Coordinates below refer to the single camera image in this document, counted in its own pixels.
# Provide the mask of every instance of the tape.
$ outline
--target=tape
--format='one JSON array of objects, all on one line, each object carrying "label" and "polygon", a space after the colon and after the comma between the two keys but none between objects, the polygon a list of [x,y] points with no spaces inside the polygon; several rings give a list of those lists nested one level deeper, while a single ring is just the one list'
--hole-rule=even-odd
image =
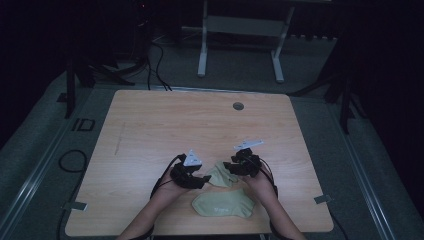
[{"label": "tape", "polygon": [[326,203],[331,202],[334,199],[332,199],[329,195],[322,195],[322,196],[314,198],[314,200],[315,200],[316,204],[320,204],[320,203],[323,203],[323,202],[326,202]]},{"label": "tape", "polygon": [[65,210],[79,210],[79,211],[85,211],[87,210],[87,203],[81,203],[81,202],[67,202],[62,207]]},{"label": "tape", "polygon": [[93,130],[96,121],[94,119],[77,118],[71,131],[90,132]]}]

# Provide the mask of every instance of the small round object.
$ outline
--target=small round object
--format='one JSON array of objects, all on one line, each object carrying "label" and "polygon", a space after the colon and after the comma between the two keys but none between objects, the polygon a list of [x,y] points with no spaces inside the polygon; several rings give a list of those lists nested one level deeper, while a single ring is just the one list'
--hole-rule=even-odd
[{"label": "small round object", "polygon": [[235,102],[235,103],[233,104],[233,108],[234,108],[235,110],[237,110],[237,111],[241,111],[241,110],[243,110],[243,109],[244,109],[244,105],[243,105],[243,103],[241,103],[241,102]]}]

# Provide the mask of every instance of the pale green cloth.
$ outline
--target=pale green cloth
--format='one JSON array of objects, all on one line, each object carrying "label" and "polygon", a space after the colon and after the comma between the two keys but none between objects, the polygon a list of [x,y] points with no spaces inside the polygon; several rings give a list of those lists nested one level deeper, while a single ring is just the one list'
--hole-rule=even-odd
[{"label": "pale green cloth", "polygon": [[248,218],[252,215],[253,202],[243,189],[230,192],[206,192],[197,196],[192,206],[204,217],[239,216]]},{"label": "pale green cloth", "polygon": [[223,162],[217,162],[215,167],[209,170],[206,175],[211,175],[209,183],[217,187],[231,187],[233,182],[238,181],[238,177],[231,174],[228,169],[225,168]]}]

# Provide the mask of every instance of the metal stand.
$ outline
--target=metal stand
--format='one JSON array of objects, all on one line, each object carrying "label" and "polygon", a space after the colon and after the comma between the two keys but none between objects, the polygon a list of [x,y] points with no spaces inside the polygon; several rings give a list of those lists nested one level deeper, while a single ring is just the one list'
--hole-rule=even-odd
[{"label": "metal stand", "polygon": [[93,87],[95,84],[94,79],[92,78],[92,76],[90,76],[91,69],[89,68],[89,66],[120,85],[135,85],[135,83],[126,81],[118,74],[111,72],[104,66],[97,64],[88,57],[79,56],[79,58],[76,58],[75,55],[70,53],[66,63],[66,119],[71,116],[72,112],[75,109],[75,75],[78,76],[80,82],[85,87]]},{"label": "metal stand", "polygon": [[287,36],[290,21],[293,16],[294,7],[290,7],[285,21],[260,20],[248,18],[233,18],[223,16],[208,15],[208,1],[203,1],[203,27],[202,27],[202,48],[200,50],[199,68],[197,75],[206,75],[206,63],[208,56],[207,34],[208,32],[223,32],[234,34],[258,35],[278,37],[279,43],[275,50],[271,51],[271,59],[274,66],[275,79],[278,83],[284,82],[283,71],[281,70],[280,53],[284,40]]},{"label": "metal stand", "polygon": [[330,84],[330,88],[325,93],[324,99],[327,103],[335,103],[342,94],[342,103],[340,110],[340,125],[346,134],[349,134],[347,120],[349,117],[349,102],[352,90],[353,73],[345,70],[344,73],[336,73],[325,79],[319,79],[315,83],[306,86],[296,92],[287,93],[288,96],[300,97],[312,90],[315,90],[325,84]]}]

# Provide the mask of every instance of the cable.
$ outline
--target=cable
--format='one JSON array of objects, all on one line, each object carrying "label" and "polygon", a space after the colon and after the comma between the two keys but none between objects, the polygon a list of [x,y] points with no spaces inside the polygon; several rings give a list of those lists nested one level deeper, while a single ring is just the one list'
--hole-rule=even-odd
[{"label": "cable", "polygon": [[[82,169],[77,169],[77,170],[68,169],[68,168],[66,168],[63,165],[63,160],[65,159],[65,157],[68,154],[74,153],[74,152],[80,153],[83,156],[84,166],[83,166]],[[59,163],[60,169],[62,169],[63,171],[65,171],[67,173],[82,173],[81,176],[80,176],[80,178],[78,179],[77,185],[74,187],[74,189],[72,191],[72,194],[71,194],[71,196],[70,196],[70,198],[68,200],[68,202],[71,202],[74,199],[75,194],[77,193],[79,187],[81,186],[82,180],[84,179],[84,175],[85,175],[85,172],[87,171],[87,167],[88,167],[88,158],[87,158],[87,155],[83,151],[77,150],[77,149],[73,149],[73,150],[69,150],[69,151],[65,152],[64,154],[62,154],[62,156],[60,156],[60,158],[59,158],[59,162],[58,163]],[[61,230],[61,227],[62,227],[63,219],[65,218],[66,211],[67,211],[66,209],[63,209],[62,210],[62,215],[61,215],[60,220],[59,220],[59,223],[57,225],[57,229],[56,229],[56,238],[57,238],[57,240],[60,240],[60,230]]]},{"label": "cable", "polygon": [[262,158],[259,158],[263,163],[265,163],[265,165],[266,165],[266,168],[268,169],[268,171],[269,171],[269,174],[271,174],[271,178],[272,178],[272,180],[274,180],[274,175],[272,174],[272,171],[271,171],[271,168],[269,167],[269,165],[268,165],[268,163],[267,162],[265,162],[265,160],[263,160]]},{"label": "cable", "polygon": [[144,69],[142,69],[142,70],[139,70],[139,71],[137,71],[137,72],[135,72],[134,74],[131,74],[131,75],[129,75],[129,76],[125,76],[125,78],[126,78],[126,79],[130,79],[130,78],[132,78],[132,77],[134,77],[134,76],[136,76],[136,75],[138,75],[138,74],[142,73],[144,70],[146,70],[146,68],[144,68]]},{"label": "cable", "polygon": [[116,73],[116,74],[118,74],[119,76],[124,76],[124,75],[130,74],[130,73],[133,73],[133,72],[135,72],[135,71],[139,70],[139,69],[140,69],[140,68],[142,68],[145,64],[146,64],[146,63],[145,63],[144,61],[142,61],[142,60],[138,60],[138,61],[136,61],[136,62],[135,62],[135,64],[134,64],[133,66],[131,66],[131,67],[127,67],[127,68],[124,68],[124,69],[116,70],[116,71],[113,71],[113,72],[114,72],[114,73]]},{"label": "cable", "polygon": [[271,177],[270,176],[268,176],[268,174],[260,167],[260,166],[258,166],[256,163],[254,163],[252,160],[250,160],[249,158],[247,158],[247,157],[242,157],[244,160],[247,160],[247,161],[249,161],[251,164],[253,164],[255,167],[257,167],[258,169],[259,169],[259,171],[261,171],[264,175],[265,175],[265,177],[268,179],[268,181],[272,184],[272,186],[274,187],[275,186],[275,184],[274,184],[274,177],[272,177],[272,172],[271,172],[271,169],[269,168],[269,165],[263,160],[263,159],[260,159],[261,161],[263,161],[264,163],[265,163],[265,165],[268,167],[268,169],[269,169],[269,171],[270,171],[270,174],[271,174]]},{"label": "cable", "polygon": [[[195,37],[195,36],[197,36],[197,35],[200,35],[201,36],[201,34],[202,34],[202,31],[197,31],[197,32],[195,32],[195,33],[191,33],[191,34],[187,34],[186,36],[181,36],[181,41],[184,41],[184,40],[187,40],[187,39],[190,39],[190,38],[192,38],[192,37]],[[167,37],[167,35],[166,34],[162,34],[161,36],[157,36],[155,39],[153,39],[152,40],[152,42],[154,42],[155,44],[158,44],[158,45],[162,45],[162,46],[164,46],[164,45],[175,45],[175,44],[178,44],[178,42],[176,42],[176,41],[174,41],[174,40],[169,40],[168,39],[168,41],[159,41],[159,40],[161,40],[161,39],[164,39],[164,38],[166,38]]]},{"label": "cable", "polygon": [[351,97],[350,101],[352,102],[353,106],[355,107],[356,111],[358,112],[359,116],[361,116],[364,119],[367,119],[368,116],[362,111],[362,109],[359,107],[358,103]]},{"label": "cable", "polygon": [[163,171],[162,176],[158,179],[158,181],[156,182],[155,186],[152,189],[152,192],[150,194],[150,198],[152,198],[152,196],[155,194],[156,190],[158,190],[160,187],[162,187],[163,185],[172,182],[173,180],[169,180],[167,182],[164,182],[162,184],[159,184],[160,181],[162,181],[163,177],[165,176],[165,174],[168,172],[168,170],[171,168],[172,164],[174,164],[174,162],[179,159],[182,155],[177,155],[174,159],[171,160],[171,162],[168,164],[168,166],[166,167],[165,171]]},{"label": "cable", "polygon": [[149,67],[149,73],[147,74],[147,89],[150,90],[150,77],[152,75],[152,66],[150,65],[149,57],[147,57],[147,66]]},{"label": "cable", "polygon": [[337,226],[339,227],[340,231],[342,231],[343,236],[346,240],[349,240],[346,231],[344,230],[344,228],[342,227],[342,225],[340,224],[340,222],[337,220],[337,218],[334,216],[334,214],[330,211],[330,209],[328,209],[328,211],[330,212],[330,216],[333,218],[334,222],[336,222]]},{"label": "cable", "polygon": [[162,58],[163,58],[163,48],[161,46],[159,46],[158,44],[152,42],[152,46],[155,46],[157,48],[160,49],[160,57],[159,57],[159,61],[156,64],[156,77],[158,78],[158,80],[162,83],[162,85],[164,86],[166,91],[172,91],[171,86],[169,86],[169,84],[167,84],[165,81],[162,80],[162,78],[159,75],[159,65],[162,62]]}]

